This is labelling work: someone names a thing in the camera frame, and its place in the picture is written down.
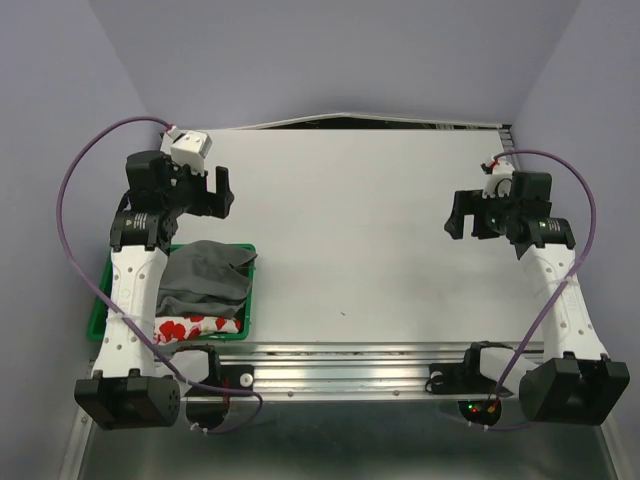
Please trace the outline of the grey pleated skirt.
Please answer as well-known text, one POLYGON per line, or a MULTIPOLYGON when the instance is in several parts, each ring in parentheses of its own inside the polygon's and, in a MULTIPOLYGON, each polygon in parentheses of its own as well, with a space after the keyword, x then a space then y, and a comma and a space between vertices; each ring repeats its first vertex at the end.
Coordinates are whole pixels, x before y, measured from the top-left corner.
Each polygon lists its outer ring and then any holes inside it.
POLYGON ((156 315, 233 318, 252 288, 246 270, 256 258, 252 250, 209 240, 181 246, 168 257, 156 315))

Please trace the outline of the white red floral skirt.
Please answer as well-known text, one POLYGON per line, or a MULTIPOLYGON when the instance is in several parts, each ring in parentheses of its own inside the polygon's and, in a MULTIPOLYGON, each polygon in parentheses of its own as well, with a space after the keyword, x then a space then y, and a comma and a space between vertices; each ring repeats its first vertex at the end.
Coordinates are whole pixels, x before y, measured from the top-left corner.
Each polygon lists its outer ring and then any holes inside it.
POLYGON ((206 335, 240 334, 244 321, 214 316, 164 316, 155 319, 153 341, 157 345, 194 340, 206 335))

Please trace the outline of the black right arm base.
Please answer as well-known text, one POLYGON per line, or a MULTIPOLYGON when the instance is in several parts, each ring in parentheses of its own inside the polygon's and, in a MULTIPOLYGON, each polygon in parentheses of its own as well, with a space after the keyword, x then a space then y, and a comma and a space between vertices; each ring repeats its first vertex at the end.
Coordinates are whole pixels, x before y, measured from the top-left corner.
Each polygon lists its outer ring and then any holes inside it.
POLYGON ((429 378, 424 390, 434 395, 483 395, 481 400, 459 401, 460 414, 471 425, 480 425, 485 429, 495 429, 500 420, 502 405, 495 403, 496 380, 485 377, 480 372, 481 354, 490 348, 496 348, 500 354, 513 349, 505 344, 482 341, 473 342, 464 352, 459 363, 431 363, 429 378))

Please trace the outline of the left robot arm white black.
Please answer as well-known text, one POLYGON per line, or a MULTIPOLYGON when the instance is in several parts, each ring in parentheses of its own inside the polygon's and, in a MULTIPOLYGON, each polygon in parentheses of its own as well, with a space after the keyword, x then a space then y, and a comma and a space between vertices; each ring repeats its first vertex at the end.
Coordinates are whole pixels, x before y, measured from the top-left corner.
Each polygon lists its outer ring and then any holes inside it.
POLYGON ((179 413, 186 378, 152 341, 156 301, 178 218, 226 218, 234 201, 229 172, 219 166, 215 189, 161 151, 126 161, 128 189, 111 230, 111 293, 98 358, 74 390, 78 405, 104 430, 169 427, 179 413))

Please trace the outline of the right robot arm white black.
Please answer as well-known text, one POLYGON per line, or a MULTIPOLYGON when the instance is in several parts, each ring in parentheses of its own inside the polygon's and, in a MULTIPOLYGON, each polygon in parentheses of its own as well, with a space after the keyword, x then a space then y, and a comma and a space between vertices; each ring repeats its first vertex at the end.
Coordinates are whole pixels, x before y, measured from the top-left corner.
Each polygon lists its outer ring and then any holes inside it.
POLYGON ((470 422, 494 425, 499 395, 508 392, 529 421, 600 425, 629 384, 627 365, 611 359, 590 320, 575 271, 575 239, 568 221, 551 215, 551 188, 548 173, 515 171, 494 176, 483 190, 454 195, 445 231, 461 239, 471 216, 473 237, 506 237, 542 305, 541 364, 524 358, 521 349, 474 342, 461 364, 435 379, 436 393, 489 389, 485 404, 463 409, 470 422))

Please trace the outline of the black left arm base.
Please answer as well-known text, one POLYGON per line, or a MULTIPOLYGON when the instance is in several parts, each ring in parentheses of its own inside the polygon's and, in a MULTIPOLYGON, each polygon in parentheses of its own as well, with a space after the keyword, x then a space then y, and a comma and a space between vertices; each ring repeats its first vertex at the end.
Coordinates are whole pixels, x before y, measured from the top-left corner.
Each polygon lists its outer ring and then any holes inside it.
POLYGON ((244 428, 261 412, 251 364, 224 365, 211 345, 183 346, 171 361, 189 382, 180 383, 184 416, 193 431, 220 435, 244 428))

